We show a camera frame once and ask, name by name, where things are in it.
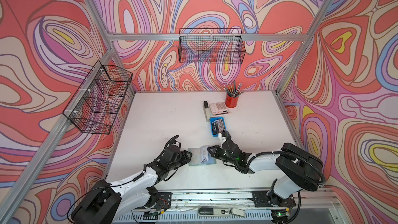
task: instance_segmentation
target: red pen holder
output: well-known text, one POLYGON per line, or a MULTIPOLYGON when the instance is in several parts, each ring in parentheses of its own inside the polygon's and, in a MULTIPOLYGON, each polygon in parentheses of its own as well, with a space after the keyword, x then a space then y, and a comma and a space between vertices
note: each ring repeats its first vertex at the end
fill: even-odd
POLYGON ((238 104, 238 98, 239 97, 231 97, 228 94, 226 95, 225 98, 225 105, 228 108, 234 108, 238 104))

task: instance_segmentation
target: patterned wallpaper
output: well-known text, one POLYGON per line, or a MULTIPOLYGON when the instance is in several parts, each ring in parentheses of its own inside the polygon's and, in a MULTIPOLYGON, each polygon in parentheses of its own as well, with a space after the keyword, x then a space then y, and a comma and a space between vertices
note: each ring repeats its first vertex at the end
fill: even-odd
POLYGON ((71 125, 9 224, 68 223, 70 205, 101 179, 131 100, 127 93, 109 135, 71 125))
POLYGON ((95 0, 110 32, 178 33, 181 27, 241 27, 245 33, 305 33, 322 0, 95 0))
MULTIPOLYGON (((0 200, 104 53, 83 0, 0 0, 0 200)), ((70 204, 101 178, 130 101, 111 135, 71 126, 11 223, 67 223, 70 204)))
POLYGON ((352 223, 398 222, 398 0, 335 0, 282 94, 352 223))
POLYGON ((141 41, 119 54, 125 68, 133 73, 136 91, 223 90, 234 80, 242 82, 242 88, 266 90, 276 88, 299 44, 256 41, 243 64, 180 63, 178 41, 141 41))
POLYGON ((0 0, 0 200, 104 52, 83 0, 0 0))
MULTIPOLYGON (((305 33, 322 0, 95 0, 117 33, 178 33, 181 27, 241 27, 244 33, 305 33)), ((178 42, 118 41, 137 91, 222 90, 236 79, 275 89, 299 42, 246 41, 242 65, 180 64, 178 42)))

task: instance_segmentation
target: white calculator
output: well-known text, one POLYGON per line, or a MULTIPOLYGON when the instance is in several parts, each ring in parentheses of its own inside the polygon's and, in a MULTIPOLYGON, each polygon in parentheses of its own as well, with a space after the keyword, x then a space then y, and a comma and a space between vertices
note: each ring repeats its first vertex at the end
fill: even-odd
POLYGON ((215 117, 229 113, 228 108, 226 107, 224 102, 211 103, 209 104, 209 108, 211 110, 211 113, 215 117))

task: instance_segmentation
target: white tabletop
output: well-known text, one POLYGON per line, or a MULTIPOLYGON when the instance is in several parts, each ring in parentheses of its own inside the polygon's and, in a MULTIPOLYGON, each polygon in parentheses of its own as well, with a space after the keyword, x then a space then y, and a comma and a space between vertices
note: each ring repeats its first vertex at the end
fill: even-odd
MULTIPOLYGON (((182 150, 220 144, 211 135, 206 122, 203 101, 225 100, 224 92, 137 93, 132 102, 122 136, 113 158, 107 181, 117 181, 142 170, 153 161, 165 143, 179 135, 182 150)), ((285 120, 270 91, 245 92, 238 105, 223 116, 232 140, 243 152, 274 151, 286 142, 294 143, 285 120)), ((268 170, 240 174, 218 160, 206 166, 184 165, 158 190, 175 189, 240 189, 270 187, 281 171, 268 170)))

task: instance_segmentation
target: wire basket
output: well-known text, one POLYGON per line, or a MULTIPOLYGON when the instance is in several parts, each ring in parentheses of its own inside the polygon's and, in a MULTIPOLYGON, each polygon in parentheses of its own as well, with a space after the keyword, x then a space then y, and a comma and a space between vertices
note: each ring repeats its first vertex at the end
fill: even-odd
POLYGON ((113 65, 101 65, 67 118, 80 132, 109 134, 131 80, 131 72, 113 65))
POLYGON ((242 64, 246 49, 241 28, 181 28, 180 63, 242 64))

